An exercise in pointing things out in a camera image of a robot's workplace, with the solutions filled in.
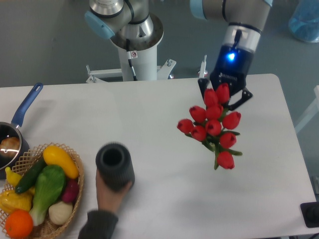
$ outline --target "gray floor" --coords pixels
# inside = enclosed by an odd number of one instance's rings
[[[319,85],[319,43],[297,41],[288,30],[297,4],[274,1],[249,72],[280,78],[293,122],[314,100]],[[176,78],[197,77],[205,54],[211,71],[227,27],[222,21],[193,18],[188,5],[188,0],[150,0],[151,12],[164,25],[158,63],[176,60]],[[116,49],[86,25],[87,9],[88,0],[0,0],[0,87],[84,83],[87,64],[91,70],[119,68]],[[319,175],[319,114],[298,139],[309,175]]]

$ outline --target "orange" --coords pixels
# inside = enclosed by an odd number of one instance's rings
[[[6,233],[11,238],[25,238],[32,232],[33,220],[24,210],[16,210],[8,216],[5,222]]]

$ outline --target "human hand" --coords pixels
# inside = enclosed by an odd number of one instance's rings
[[[103,181],[99,170],[96,170],[96,195],[99,210],[116,213],[120,208],[121,202],[129,191],[132,182],[127,183],[124,188],[118,192],[114,192]]]

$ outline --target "yellow squash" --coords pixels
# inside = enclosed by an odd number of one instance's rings
[[[47,165],[60,166],[68,178],[76,179],[79,176],[75,162],[64,149],[50,145],[43,151],[43,158]]]
[[[18,209],[30,211],[31,204],[32,195],[28,192],[16,194],[14,190],[6,190],[0,193],[0,208],[6,213],[11,214]]]
[[[12,186],[16,186],[18,184],[18,182],[20,181],[20,179],[22,178],[22,176],[20,174],[17,174],[15,172],[12,172],[12,170],[7,167],[5,168],[5,173],[6,173],[6,180],[9,184],[11,184]],[[34,187],[31,187],[28,192],[30,192],[32,195],[35,194],[35,189]]]

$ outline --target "blue pan handle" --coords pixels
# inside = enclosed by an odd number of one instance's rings
[[[36,83],[33,86],[32,90],[29,92],[29,94],[25,97],[25,99],[23,100],[19,108],[16,110],[11,120],[11,123],[18,125],[20,127],[22,126],[25,112],[30,107],[30,105],[35,100],[35,98],[38,96],[42,88],[43,88],[42,83]]]

